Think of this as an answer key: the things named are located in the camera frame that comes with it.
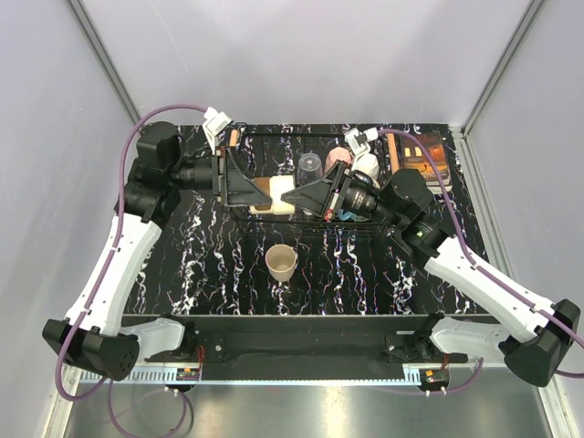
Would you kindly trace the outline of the clear drinking glass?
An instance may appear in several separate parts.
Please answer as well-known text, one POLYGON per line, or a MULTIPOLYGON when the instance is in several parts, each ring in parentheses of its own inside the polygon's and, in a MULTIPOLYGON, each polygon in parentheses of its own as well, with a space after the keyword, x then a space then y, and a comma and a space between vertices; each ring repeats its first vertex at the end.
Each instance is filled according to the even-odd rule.
POLYGON ((297 164, 297 184, 307 185, 323 176, 323 166, 320 157, 314 152, 303 153, 297 164))

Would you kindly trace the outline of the pink faceted mug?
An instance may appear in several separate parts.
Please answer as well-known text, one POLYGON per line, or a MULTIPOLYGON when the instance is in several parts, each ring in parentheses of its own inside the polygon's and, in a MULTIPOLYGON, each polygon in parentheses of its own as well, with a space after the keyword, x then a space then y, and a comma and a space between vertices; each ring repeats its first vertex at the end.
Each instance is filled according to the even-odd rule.
POLYGON ((324 173, 329 172, 329 170, 335 165, 337 161, 345 162, 348 166, 350 166, 353 161, 350 150, 341 146, 330 150, 325 161, 324 173))

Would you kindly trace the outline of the small brown rimmed cup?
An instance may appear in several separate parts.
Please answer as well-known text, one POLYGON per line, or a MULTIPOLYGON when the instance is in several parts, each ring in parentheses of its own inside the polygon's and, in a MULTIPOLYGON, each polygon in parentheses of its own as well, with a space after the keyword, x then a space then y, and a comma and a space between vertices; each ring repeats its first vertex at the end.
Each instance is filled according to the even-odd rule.
POLYGON ((270 206, 252 205, 249 207, 250 214, 291 215, 296 212, 294 205, 286 203, 281 199, 283 193, 292 191, 296 187, 295 177, 293 175, 257 177, 254 178, 254 182, 271 197, 272 203, 270 206))

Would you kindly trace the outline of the blue butterfly mug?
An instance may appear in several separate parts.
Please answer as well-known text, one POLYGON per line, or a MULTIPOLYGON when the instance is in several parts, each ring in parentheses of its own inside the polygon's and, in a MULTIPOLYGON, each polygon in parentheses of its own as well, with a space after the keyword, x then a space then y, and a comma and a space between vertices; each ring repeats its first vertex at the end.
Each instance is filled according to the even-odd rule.
POLYGON ((370 221, 370 218, 366 215, 356 214, 343 209, 338 210, 338 212, 336 213, 336 218, 339 219, 340 221, 344 222, 352 221, 355 223, 365 223, 370 221))

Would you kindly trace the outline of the white faceted mug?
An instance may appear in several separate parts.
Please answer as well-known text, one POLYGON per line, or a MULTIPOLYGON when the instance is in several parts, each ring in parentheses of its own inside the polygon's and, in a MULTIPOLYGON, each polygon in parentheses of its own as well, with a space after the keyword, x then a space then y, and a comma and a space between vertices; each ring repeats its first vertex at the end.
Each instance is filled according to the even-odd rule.
POLYGON ((379 176, 380 165, 377 156, 368 152, 356 156, 353 159, 351 169, 354 172, 365 173, 372 180, 377 180, 379 176))

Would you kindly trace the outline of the beige cup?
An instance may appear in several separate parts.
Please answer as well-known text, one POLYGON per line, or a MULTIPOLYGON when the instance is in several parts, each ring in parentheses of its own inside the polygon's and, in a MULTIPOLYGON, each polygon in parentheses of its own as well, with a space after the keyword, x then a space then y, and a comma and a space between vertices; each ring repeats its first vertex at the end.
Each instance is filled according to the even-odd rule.
POLYGON ((289 245, 273 245, 265 255, 269 274, 278 282, 288 282, 297 268, 297 252, 289 245))

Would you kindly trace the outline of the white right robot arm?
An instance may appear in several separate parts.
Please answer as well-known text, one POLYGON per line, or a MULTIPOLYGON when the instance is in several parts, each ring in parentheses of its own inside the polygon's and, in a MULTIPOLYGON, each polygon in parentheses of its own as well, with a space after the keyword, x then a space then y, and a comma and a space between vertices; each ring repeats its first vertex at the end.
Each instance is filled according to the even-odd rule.
POLYGON ((283 193, 285 203, 328 221, 338 211, 383 224, 395 255, 441 278, 496 320, 494 324, 428 317, 409 338, 415 357, 438 360, 462 354, 504 362, 521 380, 545 387, 577 338, 580 309, 521 287, 473 253, 454 217, 437 220, 428 208, 432 192, 416 170, 401 169, 377 189, 370 177, 344 162, 321 179, 283 193))

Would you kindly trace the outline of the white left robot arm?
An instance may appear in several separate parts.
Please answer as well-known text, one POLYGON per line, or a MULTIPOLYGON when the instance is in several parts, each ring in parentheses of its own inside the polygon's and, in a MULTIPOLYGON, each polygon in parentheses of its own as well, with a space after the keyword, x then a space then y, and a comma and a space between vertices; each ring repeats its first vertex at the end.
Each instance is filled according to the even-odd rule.
POLYGON ((62 319, 50 319, 42 337, 58 355, 57 365, 121 381, 134 366, 168 352, 178 361, 197 350, 192 322, 162 316, 123 327, 122 316, 141 267, 162 235, 183 191, 209 190, 226 205, 251 206, 269 197, 239 163, 235 145, 243 126, 226 116, 203 124, 211 152, 183 151, 180 129, 166 121, 140 126, 130 136, 137 156, 123 164, 120 195, 107 242, 88 283, 62 319))

